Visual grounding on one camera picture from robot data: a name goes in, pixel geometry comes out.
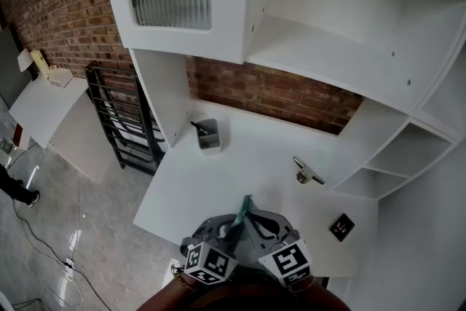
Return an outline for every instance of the power strip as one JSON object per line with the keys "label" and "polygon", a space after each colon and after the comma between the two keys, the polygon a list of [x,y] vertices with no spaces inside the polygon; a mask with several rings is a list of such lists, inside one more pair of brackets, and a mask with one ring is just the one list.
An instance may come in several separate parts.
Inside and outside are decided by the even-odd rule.
{"label": "power strip", "polygon": [[[74,262],[71,259],[67,258],[66,263],[74,268]],[[74,281],[74,271],[67,266],[65,266],[65,279],[70,283]]]}

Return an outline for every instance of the lamp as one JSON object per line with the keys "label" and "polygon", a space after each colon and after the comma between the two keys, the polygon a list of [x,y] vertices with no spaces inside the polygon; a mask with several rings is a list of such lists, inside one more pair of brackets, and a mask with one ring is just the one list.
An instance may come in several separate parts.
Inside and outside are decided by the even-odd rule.
{"label": "lamp", "polygon": [[31,73],[32,80],[34,81],[37,78],[37,74],[31,67],[33,62],[34,60],[26,48],[22,50],[21,53],[17,56],[17,64],[20,66],[20,71],[23,72],[28,69]]}

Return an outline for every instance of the metal shelving unit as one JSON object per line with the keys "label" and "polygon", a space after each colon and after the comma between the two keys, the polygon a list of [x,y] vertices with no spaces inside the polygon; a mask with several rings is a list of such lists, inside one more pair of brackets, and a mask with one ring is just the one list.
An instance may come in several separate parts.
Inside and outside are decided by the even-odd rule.
{"label": "metal shelving unit", "polygon": [[[136,72],[105,68],[96,62],[85,71],[92,102],[120,166],[154,175],[164,155],[159,143],[165,140],[151,118]],[[134,90],[122,86],[133,86]],[[134,102],[118,100],[119,94],[134,98]]]}

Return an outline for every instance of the white desk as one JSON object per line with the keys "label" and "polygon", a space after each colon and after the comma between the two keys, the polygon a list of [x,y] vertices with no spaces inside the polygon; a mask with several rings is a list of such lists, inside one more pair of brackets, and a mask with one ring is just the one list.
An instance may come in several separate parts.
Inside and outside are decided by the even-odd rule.
{"label": "white desk", "polygon": [[[327,177],[335,136],[200,101],[191,113],[193,120],[219,121],[224,149],[203,156],[195,129],[185,126],[149,186],[136,225],[179,244],[205,219],[236,213],[243,196],[252,194],[258,208],[284,215],[299,230],[316,276],[358,273],[375,243],[377,201],[329,193],[323,186],[296,180],[294,155]],[[343,243],[328,231],[341,213],[355,222]]]}
{"label": "white desk", "polygon": [[39,76],[9,113],[43,149],[51,148],[100,183],[114,153],[86,90],[86,79],[74,77],[63,89]]}

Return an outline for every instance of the black pants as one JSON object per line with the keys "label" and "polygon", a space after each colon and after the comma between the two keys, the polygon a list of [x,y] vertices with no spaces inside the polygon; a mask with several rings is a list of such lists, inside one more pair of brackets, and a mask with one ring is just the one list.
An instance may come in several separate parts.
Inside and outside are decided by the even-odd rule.
{"label": "black pants", "polygon": [[21,186],[21,183],[10,178],[7,170],[0,165],[0,189],[12,199],[30,205],[34,200],[34,193]]}

